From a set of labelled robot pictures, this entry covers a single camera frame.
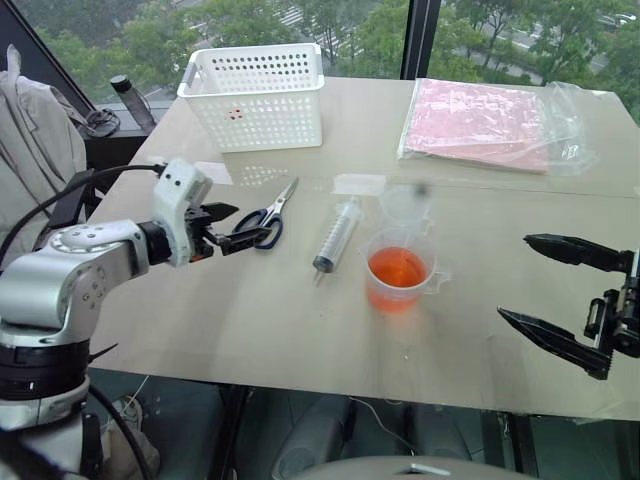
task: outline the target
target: pink paper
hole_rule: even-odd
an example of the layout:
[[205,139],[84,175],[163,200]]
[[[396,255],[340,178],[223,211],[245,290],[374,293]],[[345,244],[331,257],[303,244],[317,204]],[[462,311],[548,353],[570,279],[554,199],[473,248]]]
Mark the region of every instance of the pink paper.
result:
[[547,172],[535,93],[421,79],[405,150]]

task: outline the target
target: orange liquid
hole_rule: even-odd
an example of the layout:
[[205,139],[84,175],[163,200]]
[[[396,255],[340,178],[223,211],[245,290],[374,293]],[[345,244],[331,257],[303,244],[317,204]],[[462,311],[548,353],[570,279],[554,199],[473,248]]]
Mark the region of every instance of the orange liquid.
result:
[[[369,268],[381,282],[400,288],[415,287],[424,282],[429,273],[416,254],[401,247],[388,247],[376,252],[369,259]],[[386,298],[367,285],[367,298],[381,312],[399,313],[415,305],[419,295],[407,300]]]

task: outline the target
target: window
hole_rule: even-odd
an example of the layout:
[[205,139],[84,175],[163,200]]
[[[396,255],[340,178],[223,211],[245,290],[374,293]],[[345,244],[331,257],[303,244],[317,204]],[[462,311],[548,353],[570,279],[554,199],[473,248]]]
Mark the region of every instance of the window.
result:
[[638,16],[636,0],[448,0],[428,76],[610,90],[640,123]]
[[95,104],[125,73],[172,100],[201,48],[312,41],[328,75],[399,78],[409,0],[15,0]]

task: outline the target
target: white cable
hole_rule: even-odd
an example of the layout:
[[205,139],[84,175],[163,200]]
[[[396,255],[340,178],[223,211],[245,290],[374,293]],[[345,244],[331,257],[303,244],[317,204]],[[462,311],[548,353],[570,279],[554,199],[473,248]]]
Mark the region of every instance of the white cable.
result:
[[[124,415],[127,411],[127,408],[129,408],[131,406],[131,404],[133,403],[133,401],[136,399],[136,397],[138,396],[138,394],[142,391],[142,387],[144,387],[144,384],[147,383],[147,380],[149,380],[149,375],[147,375],[146,377],[144,377],[142,379],[142,382],[140,382],[140,385],[138,386],[138,389],[135,391],[135,393],[133,395],[131,395],[131,398],[129,399],[129,401],[125,404],[124,408],[121,410],[121,415]],[[111,425],[111,422],[113,422],[113,418],[110,418],[107,423],[104,425],[103,428],[108,428],[109,425]]]
[[385,427],[384,423],[382,423],[382,420],[380,419],[380,417],[378,416],[378,412],[376,412],[376,409],[373,408],[373,406],[367,402],[365,402],[364,400],[360,400],[359,398],[355,398],[355,397],[349,397],[351,400],[353,400],[354,402],[358,402],[363,404],[365,407],[367,407],[369,410],[371,410],[371,413],[373,413],[373,416],[376,419],[376,422],[378,422],[378,426],[385,431],[386,433],[388,433],[389,435],[391,435],[392,437],[394,437],[396,440],[400,441],[405,447],[407,447],[409,449],[409,451],[411,452],[411,455],[415,455],[416,453],[419,455],[420,452],[418,451],[418,449],[416,447],[414,447],[413,445],[411,445],[409,442],[407,442],[404,438],[402,438],[400,435],[398,435],[395,432],[392,432],[391,430],[389,430],[387,427]]

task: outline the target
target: clear plastic cup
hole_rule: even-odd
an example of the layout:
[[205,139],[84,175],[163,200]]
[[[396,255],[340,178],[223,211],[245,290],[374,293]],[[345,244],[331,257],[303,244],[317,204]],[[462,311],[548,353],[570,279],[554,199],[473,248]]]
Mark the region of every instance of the clear plastic cup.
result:
[[380,197],[380,228],[408,228],[426,232],[431,226],[431,201],[424,185],[397,185]]
[[384,313],[413,307],[424,294],[440,291],[451,275],[438,269],[433,245],[425,235],[407,228],[378,232],[364,248],[369,303]]

